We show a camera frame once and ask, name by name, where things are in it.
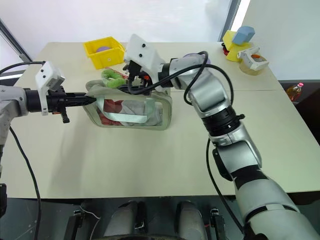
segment yellow toy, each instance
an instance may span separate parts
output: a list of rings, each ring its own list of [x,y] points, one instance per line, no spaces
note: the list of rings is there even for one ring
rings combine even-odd
[[[222,40],[224,42],[225,48],[229,51],[225,58],[229,61],[240,62],[241,59],[237,58],[237,53],[239,51],[251,48],[252,45],[247,41],[242,41],[241,44],[234,43],[235,39],[237,38],[236,34],[238,34],[238,32],[227,30]]]

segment blue block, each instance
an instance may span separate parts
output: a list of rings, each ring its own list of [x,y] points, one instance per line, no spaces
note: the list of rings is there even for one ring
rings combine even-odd
[[[248,43],[255,35],[255,29],[252,26],[241,26],[232,38],[232,42],[237,45]]]

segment white wall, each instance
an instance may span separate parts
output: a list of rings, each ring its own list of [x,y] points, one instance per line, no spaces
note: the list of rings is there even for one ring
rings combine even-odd
[[[241,0],[235,18],[233,20],[231,31],[236,32],[241,26],[245,19],[246,12],[249,7],[250,0]]]
[[[242,25],[278,80],[320,79],[320,0],[251,0]]]
[[[1,0],[0,17],[34,58],[48,42],[132,33],[151,42],[216,42],[230,0]]]
[[[19,55],[10,47],[5,39],[0,35],[0,69],[9,65],[21,63]]]

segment plastic bottle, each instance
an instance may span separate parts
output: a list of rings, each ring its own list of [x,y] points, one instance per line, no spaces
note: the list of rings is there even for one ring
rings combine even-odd
[[[291,102],[297,100],[297,98],[301,95],[301,88],[304,86],[302,82],[299,82],[297,85],[293,85],[289,87],[285,92],[288,94]]]

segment red cloth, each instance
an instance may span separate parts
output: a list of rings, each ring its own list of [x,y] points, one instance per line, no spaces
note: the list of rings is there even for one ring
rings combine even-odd
[[[123,100],[113,101],[111,99],[105,99],[104,105],[103,105],[103,111],[107,113],[118,114],[122,110],[122,102]],[[122,126],[122,124],[119,121],[113,121],[113,120],[110,120],[109,118],[106,118],[106,116],[99,109],[97,109],[97,112],[99,114],[101,123],[103,125]]]

